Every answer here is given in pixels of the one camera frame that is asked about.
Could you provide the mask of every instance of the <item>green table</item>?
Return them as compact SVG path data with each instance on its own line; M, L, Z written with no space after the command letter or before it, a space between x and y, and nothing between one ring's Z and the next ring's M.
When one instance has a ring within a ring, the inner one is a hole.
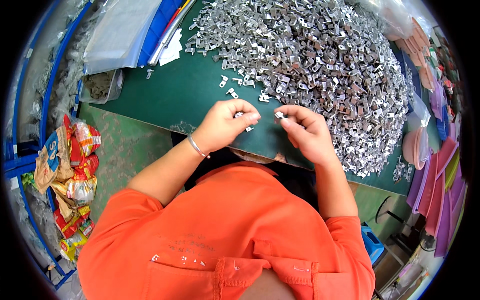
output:
M183 36L180 39L183 46L187 39L196 33L196 29L189 31L188 27L202 7L201 1L197 1L185 17L181 26ZM233 87L240 98L249 101L258 109L262 119L255 125L254 130L241 133L230 146L268 158L284 156L289 164L313 169L313 164L291 145L284 130L274 124L273 110L279 107L280 103L274 98L270 99L269 103L258 101L262 89L260 82L255 83L253 88L239 86L232 81L232 78L241 76L233 69L222 70L221 61L213 62L212 56L217 53L216 50L209 51L207 57L203 57L199 53L192 56L182 52L180 59L152 68L155 71L148 80L146 67L126 69L120 97L104 105L94 106L171 131L190 133L200 125L216 101L232 98L230 94L226 95L226 92ZM229 78L223 88L219 87L221 75ZM394 184L392 180L397 157L400 155L401 147L397 147L380 176L372 174L362 179L348 172L347 179L407 195L410 182L401 180Z

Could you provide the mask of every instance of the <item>person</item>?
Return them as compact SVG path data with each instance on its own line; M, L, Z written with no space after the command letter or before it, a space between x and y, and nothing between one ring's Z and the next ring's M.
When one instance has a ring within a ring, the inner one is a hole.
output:
M295 105L277 111L315 165L320 214L253 162L213 170L177 196L203 155L260 119L245 100L219 101L193 143L181 141L110 198L78 259L86 297L370 299L375 275L325 120Z

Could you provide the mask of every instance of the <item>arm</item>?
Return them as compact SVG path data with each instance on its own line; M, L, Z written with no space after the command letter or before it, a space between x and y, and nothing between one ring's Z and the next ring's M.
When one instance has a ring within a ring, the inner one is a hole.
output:
M355 198L335 154L323 116L297 105L281 106L276 111L288 115L288 119L281 120L288 139L315 164L318 207L322 218L327 220L334 216L357 216Z
M238 111L244 114L234 119L233 115ZM258 123L259 118L257 109L245 100L218 101L192 133L192 138L207 154L232 143L245 128ZM156 198L165 207L202 160L203 157L185 139L138 173L127 188Z

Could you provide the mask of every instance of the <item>orange shirt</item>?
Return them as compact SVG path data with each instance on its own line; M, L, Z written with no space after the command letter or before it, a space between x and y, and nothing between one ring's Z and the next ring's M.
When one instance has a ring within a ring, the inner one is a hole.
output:
M96 299L237 299L273 268L297 299L370 299L375 275L358 217L326 222L269 169L214 170L166 208L113 195L78 260Z

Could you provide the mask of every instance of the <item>blue stool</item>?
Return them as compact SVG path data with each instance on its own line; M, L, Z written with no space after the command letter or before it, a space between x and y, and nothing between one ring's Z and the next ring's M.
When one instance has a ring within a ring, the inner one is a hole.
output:
M372 229L368 226L366 222L361 224L361 237L363 243L365 244L365 249L370 256L370 261L372 264L382 255L385 247L380 242L378 237L372 232Z

